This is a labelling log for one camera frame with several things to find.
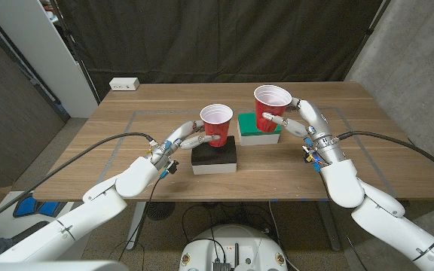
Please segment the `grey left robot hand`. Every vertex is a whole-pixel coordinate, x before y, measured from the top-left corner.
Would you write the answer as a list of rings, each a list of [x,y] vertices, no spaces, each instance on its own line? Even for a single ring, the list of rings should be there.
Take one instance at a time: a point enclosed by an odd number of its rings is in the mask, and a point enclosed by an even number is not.
[[[181,149],[192,149],[206,142],[213,142],[221,138],[220,135],[197,135],[192,134],[204,131],[202,120],[188,121],[171,132],[162,143],[157,145],[150,154],[145,156],[156,169],[161,169],[170,161],[170,156]]]

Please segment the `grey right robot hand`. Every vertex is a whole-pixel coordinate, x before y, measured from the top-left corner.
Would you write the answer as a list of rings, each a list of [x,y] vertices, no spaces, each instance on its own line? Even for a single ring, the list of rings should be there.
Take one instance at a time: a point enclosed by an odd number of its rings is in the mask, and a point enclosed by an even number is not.
[[[265,120],[282,126],[296,137],[308,137],[325,164],[330,165],[346,160],[338,140],[332,136],[332,131],[326,118],[314,104],[307,100],[292,98],[289,105],[297,108],[298,113],[307,122],[306,126],[290,118],[277,116],[270,112],[263,112],[261,116]]]

